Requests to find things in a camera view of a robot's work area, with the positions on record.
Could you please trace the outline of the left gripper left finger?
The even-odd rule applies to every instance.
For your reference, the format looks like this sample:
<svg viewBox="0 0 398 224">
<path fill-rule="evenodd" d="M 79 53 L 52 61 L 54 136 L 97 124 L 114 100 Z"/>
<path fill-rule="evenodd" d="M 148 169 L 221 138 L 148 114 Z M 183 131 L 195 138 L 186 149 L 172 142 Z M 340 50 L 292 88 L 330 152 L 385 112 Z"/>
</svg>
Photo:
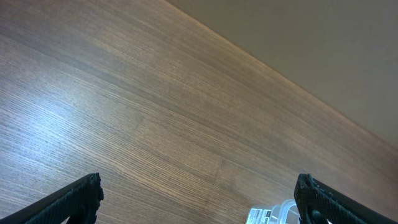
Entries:
<svg viewBox="0 0 398 224">
<path fill-rule="evenodd" d="M 45 198 L 1 219 L 1 223 L 39 224 L 62 222 L 94 224 L 104 200 L 98 173 L 88 174 Z"/>
</svg>

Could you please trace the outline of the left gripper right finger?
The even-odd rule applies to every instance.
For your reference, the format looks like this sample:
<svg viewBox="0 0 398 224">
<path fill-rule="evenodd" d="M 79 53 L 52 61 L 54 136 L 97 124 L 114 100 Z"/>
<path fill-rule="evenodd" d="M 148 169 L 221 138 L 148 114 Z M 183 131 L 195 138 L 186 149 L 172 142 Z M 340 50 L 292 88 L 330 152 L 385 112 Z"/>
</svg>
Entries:
<svg viewBox="0 0 398 224">
<path fill-rule="evenodd" d="M 310 174 L 298 176 L 294 199 L 300 224 L 397 224 L 314 179 Z"/>
</svg>

